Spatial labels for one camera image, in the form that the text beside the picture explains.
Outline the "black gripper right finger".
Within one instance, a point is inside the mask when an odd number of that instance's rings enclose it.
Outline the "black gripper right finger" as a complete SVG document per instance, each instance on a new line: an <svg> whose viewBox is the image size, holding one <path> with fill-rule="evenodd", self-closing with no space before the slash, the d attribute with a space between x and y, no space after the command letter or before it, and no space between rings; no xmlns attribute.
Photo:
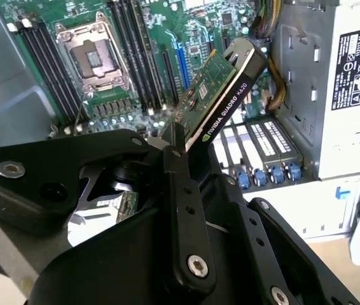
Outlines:
<svg viewBox="0 0 360 305"><path fill-rule="evenodd" d="M202 192L206 220L224 229L228 265L249 304L359 304L353 293L263 198L246 201L223 173L212 146L190 151L191 176Z"/></svg>

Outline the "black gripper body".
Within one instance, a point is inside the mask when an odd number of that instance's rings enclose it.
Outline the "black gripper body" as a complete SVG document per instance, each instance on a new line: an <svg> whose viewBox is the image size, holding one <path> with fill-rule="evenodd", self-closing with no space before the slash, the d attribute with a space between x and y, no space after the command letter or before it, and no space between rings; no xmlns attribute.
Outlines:
<svg viewBox="0 0 360 305"><path fill-rule="evenodd" d="M208 223L186 156L163 154L153 198L53 260L33 304L249 304L232 280L224 229Z"/></svg>

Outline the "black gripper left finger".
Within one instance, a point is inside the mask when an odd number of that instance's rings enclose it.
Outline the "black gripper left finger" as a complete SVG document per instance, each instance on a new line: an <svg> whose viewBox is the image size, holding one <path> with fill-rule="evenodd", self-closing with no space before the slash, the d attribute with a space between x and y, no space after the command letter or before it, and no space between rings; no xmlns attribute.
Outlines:
<svg viewBox="0 0 360 305"><path fill-rule="evenodd" d="M66 229L80 205L128 189L139 193L140 212L153 198L163 154L188 162L187 150L177 123L157 143L117 130L0 147L0 267L15 282L36 280L74 248Z"/></svg>

